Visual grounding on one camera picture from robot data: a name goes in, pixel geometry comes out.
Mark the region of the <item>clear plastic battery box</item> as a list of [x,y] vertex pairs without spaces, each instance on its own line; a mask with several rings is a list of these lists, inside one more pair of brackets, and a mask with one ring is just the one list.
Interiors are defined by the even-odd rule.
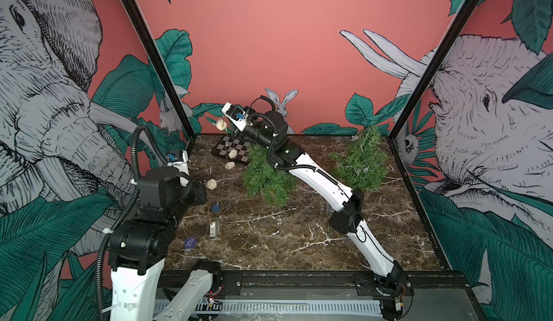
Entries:
[[209,238],[215,239],[220,234],[220,220],[216,219],[210,222],[209,226]]

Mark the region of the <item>large green christmas tree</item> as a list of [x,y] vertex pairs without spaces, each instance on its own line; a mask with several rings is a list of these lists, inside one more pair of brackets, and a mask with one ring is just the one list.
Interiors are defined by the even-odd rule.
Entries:
[[247,154],[249,163],[243,173],[243,185],[248,195],[260,196],[274,207],[285,207],[297,188],[296,178],[269,165],[266,148],[251,145]]

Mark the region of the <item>small green christmas tree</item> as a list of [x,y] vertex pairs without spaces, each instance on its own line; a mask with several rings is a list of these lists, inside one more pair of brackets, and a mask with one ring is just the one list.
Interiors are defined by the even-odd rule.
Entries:
[[335,162],[331,172],[352,189],[377,191],[388,174],[388,156],[380,148],[381,143],[382,135],[375,126],[358,133],[346,152],[330,154]]

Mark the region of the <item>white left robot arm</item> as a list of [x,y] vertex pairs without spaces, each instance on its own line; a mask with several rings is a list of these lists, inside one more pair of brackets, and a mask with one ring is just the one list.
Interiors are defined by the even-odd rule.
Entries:
[[220,263],[200,259],[168,306],[154,314],[168,247],[191,206],[207,202],[203,182],[190,177],[183,150],[164,155],[150,129],[131,139],[132,194],[123,213],[104,230],[94,280],[98,320],[188,320],[224,287]]

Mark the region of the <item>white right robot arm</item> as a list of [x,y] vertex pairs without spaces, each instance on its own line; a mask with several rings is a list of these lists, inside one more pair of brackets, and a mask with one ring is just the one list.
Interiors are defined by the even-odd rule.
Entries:
[[266,150],[266,161],[272,169],[299,178],[327,201],[333,210],[330,226],[357,246],[370,265],[379,291],[384,295],[403,296],[406,292],[404,270],[378,242],[361,215],[363,192],[332,177],[304,149],[292,142],[287,135],[288,124],[276,106],[263,114],[250,106],[242,109],[226,103],[222,113],[236,127],[236,134]]

